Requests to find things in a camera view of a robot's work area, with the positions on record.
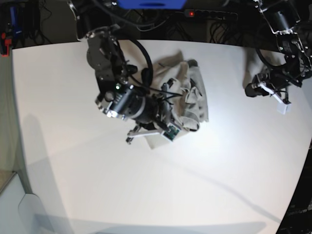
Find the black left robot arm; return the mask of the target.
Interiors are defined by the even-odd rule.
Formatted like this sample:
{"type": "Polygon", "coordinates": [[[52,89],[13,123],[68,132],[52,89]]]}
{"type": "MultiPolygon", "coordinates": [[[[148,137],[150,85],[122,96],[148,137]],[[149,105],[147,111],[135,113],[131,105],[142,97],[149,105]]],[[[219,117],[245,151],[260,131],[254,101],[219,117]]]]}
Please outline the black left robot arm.
{"type": "Polygon", "coordinates": [[[265,69],[246,85],[247,97],[273,96],[281,104],[290,105],[288,87],[302,87],[312,76],[312,45],[308,33],[311,22],[302,22],[294,4],[289,0],[257,0],[255,6],[275,35],[276,46],[285,63],[269,63],[259,48],[256,53],[265,69]]]}

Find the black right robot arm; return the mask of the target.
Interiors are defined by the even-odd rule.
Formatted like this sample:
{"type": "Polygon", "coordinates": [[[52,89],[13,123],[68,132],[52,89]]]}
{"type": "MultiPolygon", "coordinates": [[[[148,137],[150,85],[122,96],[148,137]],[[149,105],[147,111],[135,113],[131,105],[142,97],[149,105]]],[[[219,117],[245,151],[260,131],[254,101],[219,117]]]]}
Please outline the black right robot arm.
{"type": "Polygon", "coordinates": [[[99,95],[95,102],[107,117],[132,119],[136,125],[126,142],[136,137],[161,135],[173,141],[181,131],[174,120],[172,98],[181,93],[171,91],[172,80],[152,87],[154,70],[147,50],[136,39],[130,41],[141,51],[147,66],[136,79],[137,67],[128,62],[118,37],[122,26],[148,27],[156,22],[132,21],[129,10],[122,10],[115,0],[70,0],[77,26],[77,38],[86,41],[87,62],[94,70],[99,95]]]}

